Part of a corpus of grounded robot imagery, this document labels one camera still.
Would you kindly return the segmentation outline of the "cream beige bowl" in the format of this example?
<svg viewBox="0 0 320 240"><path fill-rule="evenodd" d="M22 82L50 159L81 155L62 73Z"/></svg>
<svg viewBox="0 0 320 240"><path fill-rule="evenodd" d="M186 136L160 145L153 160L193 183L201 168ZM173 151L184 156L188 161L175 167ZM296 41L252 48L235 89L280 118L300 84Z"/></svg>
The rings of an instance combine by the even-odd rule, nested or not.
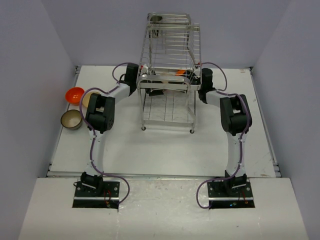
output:
<svg viewBox="0 0 320 240"><path fill-rule="evenodd" d="M89 101L90 101L90 97L91 97L91 92L88 92L84 95L83 99L82 99L82 105L87 108L89 105Z"/></svg>

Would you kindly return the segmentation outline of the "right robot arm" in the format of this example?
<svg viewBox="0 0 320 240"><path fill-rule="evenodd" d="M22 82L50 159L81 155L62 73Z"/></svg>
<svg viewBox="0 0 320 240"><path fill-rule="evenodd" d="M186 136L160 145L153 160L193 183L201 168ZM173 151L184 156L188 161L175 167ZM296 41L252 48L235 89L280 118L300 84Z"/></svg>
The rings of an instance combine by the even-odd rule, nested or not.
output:
<svg viewBox="0 0 320 240"><path fill-rule="evenodd" d="M227 196L233 197L247 184L245 141L252 125L247 98L244 94L216 89L213 86L213 71L209 68L203 68L201 76L190 70L184 70L180 75L187 77L192 84L201 84L199 99L220 109L221 126L227 136L228 160L223 180L213 181L212 184L216 191L224 191Z"/></svg>

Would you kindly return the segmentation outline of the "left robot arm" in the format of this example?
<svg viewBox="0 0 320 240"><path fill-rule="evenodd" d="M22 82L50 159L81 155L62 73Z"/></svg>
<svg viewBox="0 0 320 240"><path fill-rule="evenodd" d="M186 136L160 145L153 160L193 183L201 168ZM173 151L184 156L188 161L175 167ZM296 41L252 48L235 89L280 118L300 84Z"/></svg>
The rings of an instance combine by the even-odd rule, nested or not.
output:
<svg viewBox="0 0 320 240"><path fill-rule="evenodd" d="M126 65L124 77L116 78L115 70L111 73L116 82L114 88L104 91L98 87L92 87L85 91L85 94L93 90L98 90L99 93L91 94L86 114L83 114L82 110L80 111L90 135L89 164L81 174L80 182L86 186L87 192L94 197L103 193L104 176L123 179L120 176L103 172L106 136L114 125L116 104L136 91L138 77L147 74L155 75L153 70L144 65L139 66L132 62L124 62L123 65Z"/></svg>

